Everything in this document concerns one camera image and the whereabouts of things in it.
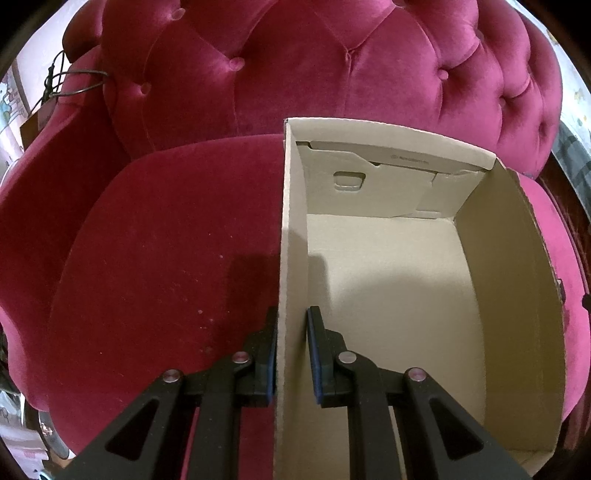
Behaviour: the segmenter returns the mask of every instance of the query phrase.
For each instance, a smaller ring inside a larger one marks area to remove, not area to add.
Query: cardboard box wall
[[[530,473],[564,396],[562,306],[531,206],[494,154],[350,119],[289,119],[275,478],[349,478],[346,409],[316,405],[305,311],[379,367],[425,368]]]

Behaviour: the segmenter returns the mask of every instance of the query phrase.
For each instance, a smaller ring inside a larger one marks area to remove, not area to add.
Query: wall
[[[61,51],[61,38],[74,14],[87,0],[66,2],[33,36],[17,56],[18,71],[22,88],[29,106],[43,95],[43,81],[53,58]],[[70,63],[66,60],[64,69]]]

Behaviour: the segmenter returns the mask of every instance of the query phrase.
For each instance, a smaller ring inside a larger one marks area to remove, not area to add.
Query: blue gripper pad
[[[271,351],[269,352],[269,362],[267,366],[267,401],[269,405],[273,401],[275,394],[275,366],[277,363],[277,323],[273,328],[273,339],[271,340]]]
[[[308,348],[310,350],[310,366],[312,368],[312,382],[314,383],[314,395],[316,403],[320,405],[323,400],[322,393],[322,368],[320,366],[320,355],[318,352],[318,343],[314,334],[314,327],[311,318],[310,309],[307,310],[306,328],[308,331]]]

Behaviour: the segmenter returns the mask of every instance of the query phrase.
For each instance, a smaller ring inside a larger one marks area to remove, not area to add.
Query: pink velvet chair
[[[2,186],[0,306],[15,382],[75,452],[277,303],[284,118],[434,131],[535,177],[561,105],[551,47],[504,0],[90,0],[64,48],[109,79],[60,99]],[[566,290],[566,415],[589,375],[584,287],[525,176]],[[241,442],[244,478],[270,478],[271,410],[245,415]]]

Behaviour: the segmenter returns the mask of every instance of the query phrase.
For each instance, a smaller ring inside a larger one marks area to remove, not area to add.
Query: tufted button
[[[230,60],[230,62],[228,62],[228,66],[233,72],[242,70],[244,66],[244,59],[242,57],[234,57],[232,60]]]
[[[170,14],[170,18],[173,20],[180,20],[183,15],[185,14],[186,10],[184,8],[177,8],[174,12]]]

